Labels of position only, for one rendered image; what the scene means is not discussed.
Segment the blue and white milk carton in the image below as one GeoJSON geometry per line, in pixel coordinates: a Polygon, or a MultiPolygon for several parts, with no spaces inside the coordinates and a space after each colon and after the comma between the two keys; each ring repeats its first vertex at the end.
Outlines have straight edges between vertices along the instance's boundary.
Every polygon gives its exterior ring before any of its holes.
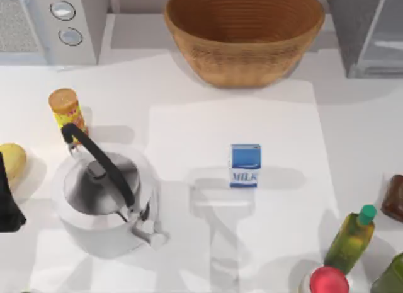
{"type": "Polygon", "coordinates": [[[261,169],[259,144],[232,144],[230,149],[231,188],[257,188],[261,169]]]}

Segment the brown woven basket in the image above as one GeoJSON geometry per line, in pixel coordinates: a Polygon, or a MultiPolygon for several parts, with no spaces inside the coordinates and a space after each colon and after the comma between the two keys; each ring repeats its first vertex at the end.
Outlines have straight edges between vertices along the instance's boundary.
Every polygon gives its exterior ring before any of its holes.
{"type": "Polygon", "coordinates": [[[324,23],[318,0],[168,0],[164,19],[192,70],[218,88],[287,75],[324,23]]]}

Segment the yellow and red can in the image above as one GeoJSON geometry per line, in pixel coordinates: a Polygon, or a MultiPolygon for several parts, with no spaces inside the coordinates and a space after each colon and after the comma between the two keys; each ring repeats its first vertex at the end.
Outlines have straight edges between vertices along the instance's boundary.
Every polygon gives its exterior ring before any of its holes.
{"type": "Polygon", "coordinates": [[[88,134],[88,127],[84,121],[78,97],[73,89],[56,89],[50,94],[48,103],[60,128],[67,123],[74,123],[88,134]]]}

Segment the round microwave knob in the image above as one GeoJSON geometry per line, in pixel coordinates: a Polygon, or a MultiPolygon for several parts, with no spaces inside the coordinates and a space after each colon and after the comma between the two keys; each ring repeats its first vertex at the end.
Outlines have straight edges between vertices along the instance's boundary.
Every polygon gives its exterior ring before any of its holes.
{"type": "Polygon", "coordinates": [[[79,30],[68,27],[58,32],[59,40],[68,46],[75,47],[82,43],[83,37],[79,30]]]}
{"type": "Polygon", "coordinates": [[[68,1],[54,2],[50,5],[51,14],[58,20],[70,21],[76,15],[75,7],[68,1]]]}

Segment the green bottle with green cap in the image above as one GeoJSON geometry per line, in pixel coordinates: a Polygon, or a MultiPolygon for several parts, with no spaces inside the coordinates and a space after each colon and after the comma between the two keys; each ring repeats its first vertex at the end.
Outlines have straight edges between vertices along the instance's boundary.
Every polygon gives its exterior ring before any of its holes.
{"type": "Polygon", "coordinates": [[[349,274],[370,243],[376,214],[375,206],[366,204],[359,213],[347,215],[324,257],[323,265],[349,274]]]}

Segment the white bottle with red cap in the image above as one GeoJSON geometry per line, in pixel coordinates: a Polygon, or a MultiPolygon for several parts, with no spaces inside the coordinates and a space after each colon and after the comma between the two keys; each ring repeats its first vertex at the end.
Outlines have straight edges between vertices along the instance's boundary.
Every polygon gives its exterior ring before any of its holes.
{"type": "Polygon", "coordinates": [[[349,283],[338,269],[321,266],[304,276],[297,293],[349,293],[349,283]]]}

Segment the yellow bread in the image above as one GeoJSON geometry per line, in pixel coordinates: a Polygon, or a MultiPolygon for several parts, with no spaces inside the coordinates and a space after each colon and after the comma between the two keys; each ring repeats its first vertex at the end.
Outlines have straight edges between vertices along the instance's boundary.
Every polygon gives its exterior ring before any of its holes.
{"type": "Polygon", "coordinates": [[[25,171],[26,151],[18,144],[5,143],[0,145],[0,152],[3,155],[9,185],[13,188],[20,181],[25,171]]]}

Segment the pale microwave oven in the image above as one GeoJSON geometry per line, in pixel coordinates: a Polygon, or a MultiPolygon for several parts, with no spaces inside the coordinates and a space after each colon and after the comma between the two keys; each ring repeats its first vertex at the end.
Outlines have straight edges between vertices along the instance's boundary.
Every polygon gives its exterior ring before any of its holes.
{"type": "Polygon", "coordinates": [[[90,66],[101,52],[110,0],[0,0],[0,66],[90,66]],[[76,9],[70,21],[50,12],[54,2],[68,1],[76,9]],[[83,41],[71,47],[58,32],[71,27],[83,41]]]}

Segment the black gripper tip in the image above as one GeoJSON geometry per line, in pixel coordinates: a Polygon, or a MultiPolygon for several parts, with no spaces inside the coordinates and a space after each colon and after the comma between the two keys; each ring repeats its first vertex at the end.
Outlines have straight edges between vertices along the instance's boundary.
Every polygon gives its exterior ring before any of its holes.
{"type": "Polygon", "coordinates": [[[0,233],[15,233],[25,224],[26,217],[11,194],[3,154],[0,152],[0,233]]]}

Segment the dark green bottle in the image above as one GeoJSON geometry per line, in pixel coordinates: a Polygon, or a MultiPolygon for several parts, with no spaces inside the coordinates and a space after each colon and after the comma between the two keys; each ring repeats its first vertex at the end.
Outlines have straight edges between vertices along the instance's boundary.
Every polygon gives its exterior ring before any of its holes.
{"type": "Polygon", "coordinates": [[[403,253],[396,255],[371,286],[370,293],[403,293],[403,253]]]}

